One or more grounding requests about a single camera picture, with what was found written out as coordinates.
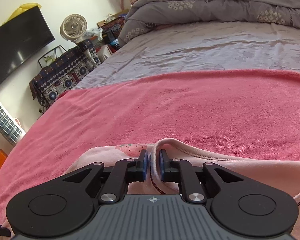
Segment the black robotic part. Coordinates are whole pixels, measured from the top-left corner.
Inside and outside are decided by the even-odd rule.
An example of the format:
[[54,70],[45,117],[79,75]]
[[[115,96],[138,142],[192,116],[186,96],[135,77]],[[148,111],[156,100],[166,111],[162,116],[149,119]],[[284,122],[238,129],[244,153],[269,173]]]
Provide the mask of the black robotic part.
[[[32,237],[57,237],[84,225],[96,209],[94,181],[104,166],[90,164],[14,196],[6,213],[14,232]],[[91,182],[96,190],[91,190]]]
[[206,184],[213,180],[220,188],[210,210],[225,228],[249,237],[279,236],[292,230],[298,206],[287,193],[217,164],[204,164],[203,172]]

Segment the circular blue pattern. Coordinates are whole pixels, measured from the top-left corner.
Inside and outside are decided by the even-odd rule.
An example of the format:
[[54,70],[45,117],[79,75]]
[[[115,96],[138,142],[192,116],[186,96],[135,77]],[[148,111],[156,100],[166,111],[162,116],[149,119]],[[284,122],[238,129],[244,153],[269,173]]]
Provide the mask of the circular blue pattern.
[[87,72],[87,70],[86,70],[85,67],[82,67],[82,68],[80,68],[79,72],[80,72],[81,75],[85,75],[85,73]]
[[70,79],[67,79],[67,80],[65,81],[65,86],[66,86],[67,88],[69,88],[69,87],[71,87],[71,85],[72,85],[72,81],[71,81]]
[[49,98],[50,98],[50,100],[56,100],[57,99],[57,93],[54,92],[54,91],[51,91],[49,93]]

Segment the yellow cloth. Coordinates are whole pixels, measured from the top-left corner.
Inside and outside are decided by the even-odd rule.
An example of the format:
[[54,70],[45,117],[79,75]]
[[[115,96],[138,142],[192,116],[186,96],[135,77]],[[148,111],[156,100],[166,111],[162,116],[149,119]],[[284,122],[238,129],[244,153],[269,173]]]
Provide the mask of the yellow cloth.
[[7,20],[7,22],[10,21],[11,19],[13,19],[14,17],[18,16],[19,14],[22,14],[23,12],[25,12],[25,11],[27,11],[27,10],[29,10],[29,9],[31,9],[31,8],[33,8],[33,7],[35,7],[35,6],[38,6],[39,9],[41,9],[41,5],[40,5],[40,4],[38,4],[38,3],[33,3],[33,2],[31,2],[31,3],[25,3],[25,4],[20,5],[20,6],[18,7],[18,9],[16,9],[16,10],[11,14],[11,16],[9,17],[9,19]]

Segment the gray bed sheet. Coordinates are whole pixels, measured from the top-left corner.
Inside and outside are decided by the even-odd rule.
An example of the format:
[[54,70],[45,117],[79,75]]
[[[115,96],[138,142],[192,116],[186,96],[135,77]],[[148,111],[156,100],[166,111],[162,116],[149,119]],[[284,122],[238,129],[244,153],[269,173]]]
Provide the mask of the gray bed sheet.
[[197,22],[138,36],[75,89],[194,70],[300,71],[300,30],[278,24]]

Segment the television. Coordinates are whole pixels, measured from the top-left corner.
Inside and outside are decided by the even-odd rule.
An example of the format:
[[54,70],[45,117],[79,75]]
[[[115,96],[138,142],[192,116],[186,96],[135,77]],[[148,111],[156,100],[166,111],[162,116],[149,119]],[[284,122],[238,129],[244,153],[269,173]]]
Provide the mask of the television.
[[0,84],[54,37],[38,6],[0,27]]

